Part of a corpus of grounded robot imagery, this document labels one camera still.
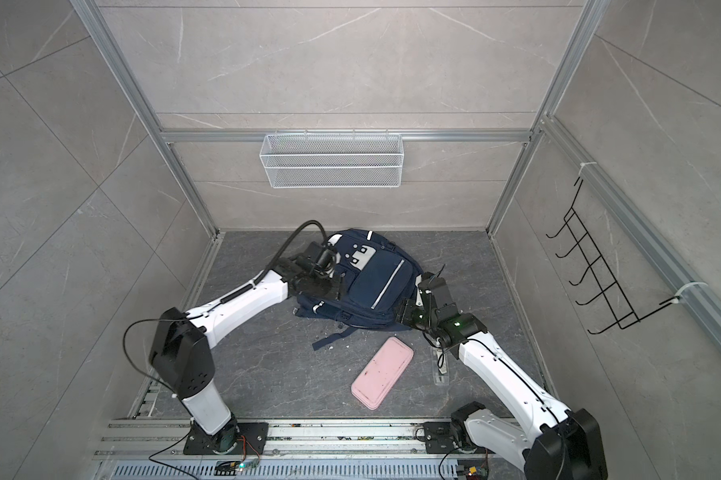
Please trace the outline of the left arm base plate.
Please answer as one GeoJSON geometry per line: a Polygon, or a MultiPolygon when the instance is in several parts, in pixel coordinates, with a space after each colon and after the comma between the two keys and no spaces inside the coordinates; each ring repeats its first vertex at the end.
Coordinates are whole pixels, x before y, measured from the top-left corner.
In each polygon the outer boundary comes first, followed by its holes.
{"type": "Polygon", "coordinates": [[[266,445],[268,428],[266,422],[244,422],[224,426],[220,432],[210,435],[193,423],[184,444],[184,455],[260,455],[266,445]]]}

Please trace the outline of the navy blue student backpack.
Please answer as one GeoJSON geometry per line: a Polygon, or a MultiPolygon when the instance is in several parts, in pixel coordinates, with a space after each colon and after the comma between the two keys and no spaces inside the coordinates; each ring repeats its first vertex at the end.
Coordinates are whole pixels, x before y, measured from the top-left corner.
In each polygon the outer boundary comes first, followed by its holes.
{"type": "Polygon", "coordinates": [[[328,287],[308,287],[298,296],[298,317],[320,318],[344,325],[344,330],[312,344],[322,349],[358,330],[402,332],[405,307],[417,298],[420,264],[402,247],[374,231],[336,232],[334,270],[328,287]]]}

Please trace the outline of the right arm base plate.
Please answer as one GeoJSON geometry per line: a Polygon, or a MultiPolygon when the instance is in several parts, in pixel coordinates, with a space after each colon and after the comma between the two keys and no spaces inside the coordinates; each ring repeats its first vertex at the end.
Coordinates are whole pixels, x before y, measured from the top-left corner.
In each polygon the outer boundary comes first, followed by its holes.
{"type": "Polygon", "coordinates": [[[415,430],[415,439],[425,444],[428,454],[446,454],[453,449],[473,453],[477,448],[460,422],[425,422],[415,430]]]}

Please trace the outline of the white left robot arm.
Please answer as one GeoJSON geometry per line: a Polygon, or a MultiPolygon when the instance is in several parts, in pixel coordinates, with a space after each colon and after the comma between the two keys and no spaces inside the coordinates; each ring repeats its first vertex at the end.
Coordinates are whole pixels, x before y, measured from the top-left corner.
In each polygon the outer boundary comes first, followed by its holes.
{"type": "Polygon", "coordinates": [[[212,350],[236,328],[296,294],[330,292],[334,264],[336,248],[312,242],[292,257],[276,256],[255,278],[216,300],[160,316],[150,365],[190,414],[190,434],[208,450],[227,454],[240,438],[238,421],[214,383],[212,350]]]}

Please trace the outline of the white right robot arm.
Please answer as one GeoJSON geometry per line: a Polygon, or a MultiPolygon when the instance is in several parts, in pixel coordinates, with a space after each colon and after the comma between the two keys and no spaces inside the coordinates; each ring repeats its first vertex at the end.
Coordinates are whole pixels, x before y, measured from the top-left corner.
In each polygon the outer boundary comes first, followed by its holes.
{"type": "Polygon", "coordinates": [[[528,479],[606,479],[609,476],[598,421],[574,411],[520,368],[488,327],[454,302],[444,278],[427,272],[400,309],[400,322],[423,332],[443,355],[475,372],[514,417],[506,421],[470,403],[452,414],[454,452],[484,449],[528,479]]]}

